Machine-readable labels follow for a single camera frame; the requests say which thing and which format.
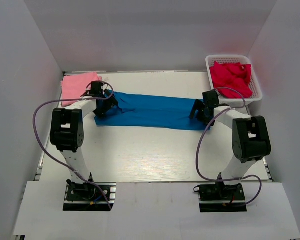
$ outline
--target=blue fabric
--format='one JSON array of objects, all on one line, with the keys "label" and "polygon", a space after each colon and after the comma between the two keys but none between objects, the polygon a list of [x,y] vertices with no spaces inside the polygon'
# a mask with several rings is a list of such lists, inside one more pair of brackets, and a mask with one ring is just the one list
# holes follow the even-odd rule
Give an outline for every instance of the blue fabric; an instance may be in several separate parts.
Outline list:
[{"label": "blue fabric", "polygon": [[103,126],[157,127],[202,131],[206,126],[195,117],[189,118],[194,99],[136,95],[116,92],[118,107],[110,109],[105,118],[95,117]]}]

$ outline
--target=laundry basket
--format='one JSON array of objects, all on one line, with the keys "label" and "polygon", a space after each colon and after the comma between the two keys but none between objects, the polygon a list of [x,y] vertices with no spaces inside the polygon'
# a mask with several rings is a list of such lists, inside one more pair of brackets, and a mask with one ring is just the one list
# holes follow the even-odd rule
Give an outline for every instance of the laundry basket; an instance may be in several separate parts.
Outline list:
[{"label": "laundry basket", "polygon": [[[241,63],[241,64],[251,64],[250,60],[246,56],[241,55],[210,55],[205,58],[206,68],[208,71],[209,81],[211,89],[214,89],[214,84],[212,82],[210,67],[212,67],[215,62],[218,62],[219,64],[231,64],[231,63]],[[249,84],[249,88],[252,91],[252,96],[250,98],[245,98],[246,105],[249,105],[250,103],[254,101],[260,101],[262,99],[262,92],[260,89],[260,85],[258,83],[258,79],[256,77],[255,71],[253,67],[251,66],[251,80]],[[233,108],[237,108],[242,106],[243,101],[239,98],[226,98],[222,96],[220,93],[219,95],[219,101],[221,104],[228,104],[229,106]]]}]

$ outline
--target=white wall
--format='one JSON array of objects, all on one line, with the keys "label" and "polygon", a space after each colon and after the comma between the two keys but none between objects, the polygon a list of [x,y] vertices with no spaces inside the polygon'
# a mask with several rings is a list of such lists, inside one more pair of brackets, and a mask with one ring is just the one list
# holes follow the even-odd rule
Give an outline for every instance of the white wall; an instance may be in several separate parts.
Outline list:
[{"label": "white wall", "polygon": [[[0,0],[0,240],[10,239],[26,182],[40,150],[32,130],[36,107],[57,96],[62,72],[22,0]],[[39,115],[47,129],[51,108]]]},{"label": "white wall", "polygon": [[25,0],[63,71],[204,69],[247,55],[277,0]]},{"label": "white wall", "polygon": [[267,158],[282,181],[300,230],[300,0],[278,0],[249,54],[263,100],[272,153]]}]

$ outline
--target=red fabric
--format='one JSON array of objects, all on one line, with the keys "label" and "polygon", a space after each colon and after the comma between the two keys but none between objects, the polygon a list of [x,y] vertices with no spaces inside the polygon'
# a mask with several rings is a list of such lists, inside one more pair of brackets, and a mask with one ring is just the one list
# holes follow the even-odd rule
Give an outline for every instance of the red fabric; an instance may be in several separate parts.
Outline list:
[{"label": "red fabric", "polygon": [[[216,61],[210,67],[210,73],[214,88],[228,87],[237,90],[244,98],[250,98],[253,92],[249,88],[251,77],[251,64],[224,63]],[[218,89],[218,91],[229,99],[240,99],[240,95],[229,89]]]}]

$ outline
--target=white table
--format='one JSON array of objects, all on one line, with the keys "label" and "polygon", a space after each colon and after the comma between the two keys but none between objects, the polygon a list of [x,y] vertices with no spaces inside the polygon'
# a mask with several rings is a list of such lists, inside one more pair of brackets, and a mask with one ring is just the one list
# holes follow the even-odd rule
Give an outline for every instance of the white table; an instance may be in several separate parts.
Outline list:
[{"label": "white table", "polygon": [[[252,198],[256,182],[244,182]],[[195,183],[117,183],[111,212],[62,211],[66,182],[28,182],[14,235],[26,240],[290,240],[300,233],[281,183],[247,212],[200,213]]]},{"label": "white table", "polygon": [[[115,91],[131,94],[202,99],[202,92],[211,89],[206,72],[119,72],[100,76],[112,84]],[[84,134],[82,150],[96,182],[202,181],[195,165],[200,131],[97,126],[91,113],[84,119]],[[55,146],[48,143],[47,150],[64,161]],[[200,149],[201,173],[216,178],[232,155],[232,131],[216,122]],[[269,179],[263,161],[247,172],[250,174]],[[46,155],[43,157],[41,182],[65,182],[69,177],[68,169]]]}]

